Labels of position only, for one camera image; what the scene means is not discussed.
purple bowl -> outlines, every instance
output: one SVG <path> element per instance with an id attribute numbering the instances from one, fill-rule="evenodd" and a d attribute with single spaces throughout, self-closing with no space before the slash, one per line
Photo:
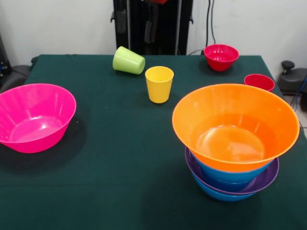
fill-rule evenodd
<path id="1" fill-rule="evenodd" d="M 279 160 L 278 158 L 274 159 L 269 167 L 259 174 L 254 180 L 252 180 L 249 184 L 247 184 L 244 188 L 240 191 L 236 192 L 228 192 L 217 189 L 211 186 L 208 183 L 208 179 L 202 174 L 201 167 L 198 165 L 196 159 L 192 155 L 190 151 L 186 151 L 186 161 L 188 167 L 190 168 L 191 172 L 196 176 L 204 185 L 213 189 L 214 191 L 229 194 L 229 195 L 248 195 L 252 193 L 257 193 L 272 184 L 272 182 L 276 179 L 278 171 L 279 171 Z"/>

red cup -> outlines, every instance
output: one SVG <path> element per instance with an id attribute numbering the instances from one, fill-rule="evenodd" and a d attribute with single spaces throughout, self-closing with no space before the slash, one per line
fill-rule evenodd
<path id="1" fill-rule="evenodd" d="M 214 44 L 204 49 L 209 66 L 215 71 L 225 71 L 239 58 L 239 52 L 228 45 Z"/>
<path id="2" fill-rule="evenodd" d="M 275 87 L 275 82 L 268 76 L 262 74 L 250 74 L 244 78 L 244 84 L 255 86 L 272 92 Z"/>

cup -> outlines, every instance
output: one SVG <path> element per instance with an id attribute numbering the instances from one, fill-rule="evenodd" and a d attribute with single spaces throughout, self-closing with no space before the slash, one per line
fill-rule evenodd
<path id="1" fill-rule="evenodd" d="M 164 66 L 155 66 L 145 72 L 149 99 L 154 103 L 164 103 L 171 92 L 174 72 Z"/>
<path id="2" fill-rule="evenodd" d="M 113 69 L 140 74 L 145 67 L 145 58 L 132 52 L 131 50 L 120 46 L 113 58 Z"/>
<path id="3" fill-rule="evenodd" d="M 262 74 L 250 74 L 244 78 L 244 84 L 255 86 L 272 92 L 275 87 L 275 82 L 268 76 Z"/>

black knob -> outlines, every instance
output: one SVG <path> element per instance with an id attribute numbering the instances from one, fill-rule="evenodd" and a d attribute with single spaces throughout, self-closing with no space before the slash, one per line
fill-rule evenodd
<path id="1" fill-rule="evenodd" d="M 291 61 L 283 61 L 282 67 L 284 70 L 291 70 L 295 67 L 295 64 Z"/>
<path id="2" fill-rule="evenodd" d="M 291 61 L 283 61 L 282 67 L 283 67 L 283 74 L 289 74 L 291 73 L 291 69 L 295 67 L 295 64 Z"/>

table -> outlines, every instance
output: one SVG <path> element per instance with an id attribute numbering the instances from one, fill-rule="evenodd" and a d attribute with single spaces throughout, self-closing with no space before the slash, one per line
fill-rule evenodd
<path id="1" fill-rule="evenodd" d="M 306 230 L 307 140 L 280 158 L 266 190 L 237 203 L 200 190 L 171 123 L 176 103 L 209 84 L 270 75 L 260 56 L 241 56 L 226 72 L 202 56 L 146 56 L 146 69 L 174 73 L 170 99 L 149 101 L 144 73 L 115 72 L 112 56 L 40 56 L 27 83 L 70 90 L 75 117 L 61 142 L 38 154 L 0 146 L 3 230 Z"/>

